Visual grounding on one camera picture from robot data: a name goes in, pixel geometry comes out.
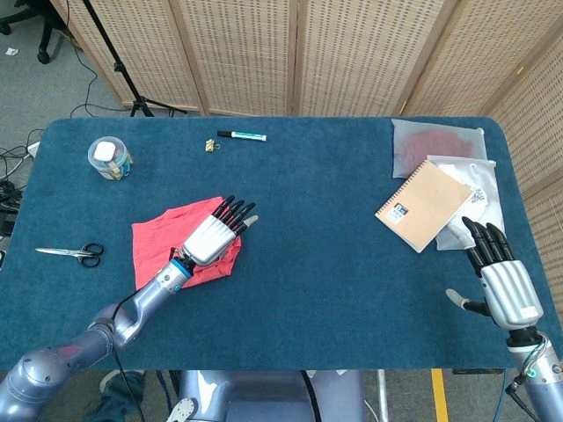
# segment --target brown notebook cover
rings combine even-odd
[[[420,253],[471,194],[471,188],[425,160],[376,217]]]

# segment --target plastic bag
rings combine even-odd
[[[458,156],[428,156],[428,160],[436,164],[440,170],[473,190],[470,199],[436,236],[438,251],[464,249],[458,239],[459,236],[466,236],[471,242],[471,233],[461,221],[463,216],[483,225],[490,222],[504,232],[501,200],[494,176],[495,161],[475,160]]]
[[[393,135],[393,177],[408,178],[427,156],[463,156],[486,160],[481,128],[468,129],[391,119]]]

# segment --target yellow floor tape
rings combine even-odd
[[[448,422],[448,406],[446,404],[446,391],[443,387],[441,369],[432,369],[432,390],[436,408],[436,422]]]

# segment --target scissors handle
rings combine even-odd
[[[104,247],[101,244],[92,243],[85,245],[81,251],[88,252],[88,255],[85,257],[78,257],[78,262],[85,267],[93,268],[94,266],[99,265],[99,262],[101,261],[99,256],[104,252]]]

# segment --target table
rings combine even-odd
[[[539,327],[563,344],[500,127],[487,118],[418,118],[485,129],[508,238],[544,305]],[[216,130],[267,134],[267,142]],[[121,138],[135,167],[120,182],[86,152]],[[37,160],[0,272],[0,367],[66,342],[98,310],[134,289],[131,223],[217,195],[257,203],[233,274],[182,291],[122,353],[147,369],[511,367],[507,335],[463,312],[453,287],[482,297],[461,251],[415,253],[374,217],[398,188],[387,118],[74,119],[54,122]],[[99,267],[39,254],[39,246],[106,247]],[[99,367],[113,367],[103,360]]]

